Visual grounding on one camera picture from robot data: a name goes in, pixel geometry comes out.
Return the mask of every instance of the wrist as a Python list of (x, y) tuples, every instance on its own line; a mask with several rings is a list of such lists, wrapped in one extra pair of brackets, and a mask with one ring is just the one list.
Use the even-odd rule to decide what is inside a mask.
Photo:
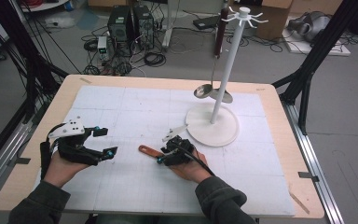
[(66, 183), (59, 179), (56, 175), (46, 174), (43, 181), (48, 182), (50, 185), (53, 185), (59, 189), (61, 189)]
[(191, 180), (196, 182), (197, 184), (199, 184), (200, 182), (202, 182), (204, 179), (207, 179), (211, 177), (211, 174), (209, 174), (206, 170), (201, 170), (201, 171), (198, 171), (196, 172)]

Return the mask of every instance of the cardboard box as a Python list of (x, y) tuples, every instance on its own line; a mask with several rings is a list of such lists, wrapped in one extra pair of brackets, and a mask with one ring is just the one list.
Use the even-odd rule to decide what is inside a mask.
[(342, 0), (294, 0), (290, 14), (302, 15), (304, 12), (321, 11), (334, 15)]
[(89, 0), (90, 7), (130, 6), (131, 0)]
[(282, 37), (282, 31), (286, 24), (287, 17), (289, 16), (293, 0), (263, 0), (259, 1), (261, 4), (260, 7), (246, 5), (246, 2), (247, 1), (234, 3), (233, 0), (230, 0), (230, 4), (237, 10), (239, 7), (248, 7), (251, 9), (252, 15), (256, 15), (260, 12), (263, 13), (263, 15), (258, 19), (268, 22), (254, 22), (254, 25), (257, 26), (256, 36), (272, 41), (277, 41), (278, 38)]

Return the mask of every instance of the white round base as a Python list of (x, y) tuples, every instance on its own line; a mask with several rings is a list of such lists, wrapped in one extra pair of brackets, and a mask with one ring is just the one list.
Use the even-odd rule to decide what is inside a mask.
[(197, 106), (186, 116), (187, 130), (197, 141), (210, 147), (223, 147), (233, 142), (240, 132), (237, 117), (227, 108), (220, 107), (216, 122), (211, 123), (211, 106)]

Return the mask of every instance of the computer tower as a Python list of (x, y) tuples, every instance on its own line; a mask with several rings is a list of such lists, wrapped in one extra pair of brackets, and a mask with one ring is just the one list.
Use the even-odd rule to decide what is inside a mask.
[(141, 49), (152, 49), (154, 47), (154, 18), (147, 6), (135, 6), (133, 8), (133, 23), (135, 38)]
[(110, 36), (113, 38), (114, 46), (120, 46), (122, 56), (131, 56), (131, 44), (134, 40), (134, 32), (129, 6), (113, 6), (107, 23)]

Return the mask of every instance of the gray sleeve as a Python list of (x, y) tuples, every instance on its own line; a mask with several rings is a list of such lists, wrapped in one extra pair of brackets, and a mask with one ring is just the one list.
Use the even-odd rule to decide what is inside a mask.
[(9, 214), (8, 223), (58, 223), (70, 194), (41, 181)]
[(255, 223), (241, 210), (246, 195), (217, 176), (203, 180), (197, 186), (196, 194), (202, 212), (212, 223)]

